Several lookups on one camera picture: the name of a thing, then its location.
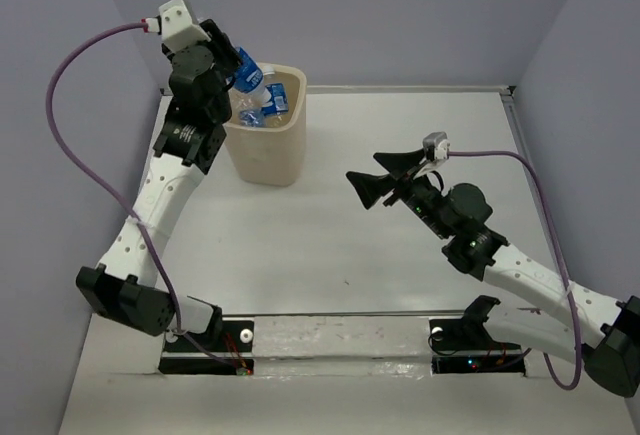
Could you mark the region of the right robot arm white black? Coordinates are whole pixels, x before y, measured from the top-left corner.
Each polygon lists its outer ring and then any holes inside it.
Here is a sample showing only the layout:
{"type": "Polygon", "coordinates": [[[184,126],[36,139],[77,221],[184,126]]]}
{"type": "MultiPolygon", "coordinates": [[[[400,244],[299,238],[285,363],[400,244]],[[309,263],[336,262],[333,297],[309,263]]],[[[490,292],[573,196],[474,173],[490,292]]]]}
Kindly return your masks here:
{"type": "Polygon", "coordinates": [[[436,161],[420,151],[378,152],[383,175],[346,174],[365,208],[402,202],[435,235],[459,272],[505,290],[534,307],[492,305],[460,323],[462,339],[482,347],[492,339],[516,343],[574,364],[608,392],[631,398],[639,389],[639,299],[620,300],[564,280],[487,226],[493,213],[471,183],[448,191],[434,186],[436,161]]]}

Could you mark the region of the blue label bottle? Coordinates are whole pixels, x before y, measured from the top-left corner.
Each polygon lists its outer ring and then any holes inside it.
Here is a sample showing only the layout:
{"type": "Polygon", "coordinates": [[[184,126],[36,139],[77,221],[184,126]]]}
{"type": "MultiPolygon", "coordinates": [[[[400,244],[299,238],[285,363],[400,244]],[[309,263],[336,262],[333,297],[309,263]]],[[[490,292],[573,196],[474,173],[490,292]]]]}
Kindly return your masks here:
{"type": "Polygon", "coordinates": [[[276,82],[266,86],[270,98],[267,104],[263,106],[263,112],[266,116],[280,115],[289,110],[288,96],[285,86],[276,82]]]}
{"type": "Polygon", "coordinates": [[[264,74],[254,59],[240,46],[235,47],[238,53],[241,65],[236,70],[233,87],[240,93],[249,96],[260,106],[266,105],[271,94],[266,88],[264,74]]]}
{"type": "Polygon", "coordinates": [[[240,124],[246,127],[264,128],[266,118],[264,113],[258,109],[247,109],[239,113],[240,124]]]}

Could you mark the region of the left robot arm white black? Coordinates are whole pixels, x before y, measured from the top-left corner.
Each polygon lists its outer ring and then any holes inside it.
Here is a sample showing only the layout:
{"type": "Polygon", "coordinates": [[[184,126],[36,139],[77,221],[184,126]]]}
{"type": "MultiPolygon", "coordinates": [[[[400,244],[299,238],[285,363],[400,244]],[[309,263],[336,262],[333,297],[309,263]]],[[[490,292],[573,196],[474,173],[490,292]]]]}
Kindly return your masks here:
{"type": "Polygon", "coordinates": [[[211,19],[183,33],[185,42],[162,45],[172,67],[172,99],[141,190],[116,240],[96,267],[80,269],[76,285],[106,319],[151,336],[186,334],[195,347],[209,350],[221,338],[221,308],[157,287],[166,276],[157,263],[226,138],[228,92],[241,59],[211,19]]]}

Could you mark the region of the clear bottle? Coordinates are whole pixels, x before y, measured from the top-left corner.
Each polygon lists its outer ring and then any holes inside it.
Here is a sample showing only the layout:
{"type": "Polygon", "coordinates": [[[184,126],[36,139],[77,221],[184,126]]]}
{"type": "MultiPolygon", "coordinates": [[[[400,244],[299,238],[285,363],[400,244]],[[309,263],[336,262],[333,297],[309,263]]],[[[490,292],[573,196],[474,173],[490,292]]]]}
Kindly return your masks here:
{"type": "Polygon", "coordinates": [[[260,104],[255,101],[251,96],[232,90],[230,92],[230,102],[233,112],[240,115],[245,111],[260,111],[260,104]]]}

